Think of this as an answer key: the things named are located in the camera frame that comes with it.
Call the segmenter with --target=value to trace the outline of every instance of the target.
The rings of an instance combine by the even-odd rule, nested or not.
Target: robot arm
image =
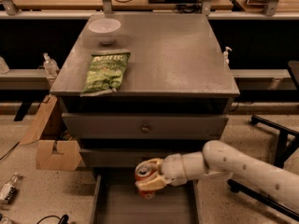
[[[221,141],[207,142],[202,152],[174,154],[165,159],[141,162],[135,169],[136,186],[145,198],[167,185],[178,186],[188,180],[237,174],[299,212],[299,176],[254,159]]]

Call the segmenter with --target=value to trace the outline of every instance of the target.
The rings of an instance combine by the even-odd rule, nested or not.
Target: snack bag
[[[131,53],[128,50],[106,50],[92,55],[84,88],[80,96],[96,96],[117,91]]]

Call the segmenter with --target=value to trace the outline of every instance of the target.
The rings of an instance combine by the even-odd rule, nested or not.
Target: black chair
[[[299,90],[299,62],[297,61],[289,61],[288,62],[288,71],[291,75],[292,82],[294,83],[297,90]],[[278,135],[278,144],[276,147],[275,152],[275,159],[274,159],[274,165],[279,168],[284,167],[284,162],[292,155],[292,153],[299,148],[299,132],[288,129],[287,127],[281,126],[279,124],[276,124],[270,120],[263,119],[258,116],[252,116],[251,122],[252,125],[255,125],[257,123],[262,123],[264,125],[267,125],[269,127],[272,127],[276,130],[279,130]],[[293,136],[292,140],[288,143],[289,135]],[[242,191],[245,194],[249,195],[250,197],[254,198],[255,200],[264,203],[275,210],[279,211],[280,213],[283,213],[284,215],[291,217],[292,219],[295,219],[296,221],[299,221],[299,215],[295,212],[293,212],[291,209],[280,205],[273,200],[269,199],[268,197],[263,196],[262,194],[251,190],[234,180],[230,179],[228,180],[228,184],[231,187],[232,192],[239,192]]]

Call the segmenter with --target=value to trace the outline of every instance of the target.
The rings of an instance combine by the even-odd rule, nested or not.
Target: wooden desk
[[[102,0],[13,0],[19,9],[78,9],[100,10],[103,8]],[[133,0],[128,3],[119,3],[112,0],[114,10],[172,10],[173,4],[149,4],[148,0]],[[233,4],[230,0],[213,0],[211,8],[215,10],[231,10]]]
[[[264,5],[248,5],[246,0],[233,0],[233,3],[247,12],[262,12]],[[279,0],[277,11],[294,12],[299,11],[299,0]]]

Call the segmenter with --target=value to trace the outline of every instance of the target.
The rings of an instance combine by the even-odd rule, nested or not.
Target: floor
[[[20,141],[35,118],[37,105],[23,121],[13,121],[17,108],[18,104],[0,105],[0,157]],[[240,103],[232,107],[221,140],[254,158],[272,161],[278,132],[262,124],[252,126],[249,123],[252,114],[299,131],[299,104]],[[15,224],[34,224],[43,217],[64,214],[69,215],[68,223],[89,223],[95,190],[91,171],[83,165],[73,172],[37,170],[36,147],[36,142],[17,146],[0,161],[0,187],[15,172],[21,175],[17,195],[12,203],[0,207],[0,213]],[[285,169],[299,174],[299,152],[288,159]],[[247,183],[236,175],[234,179]],[[296,223],[243,193],[232,193],[221,178],[201,181],[198,188],[203,224]],[[58,223],[58,218],[49,217],[41,223]]]

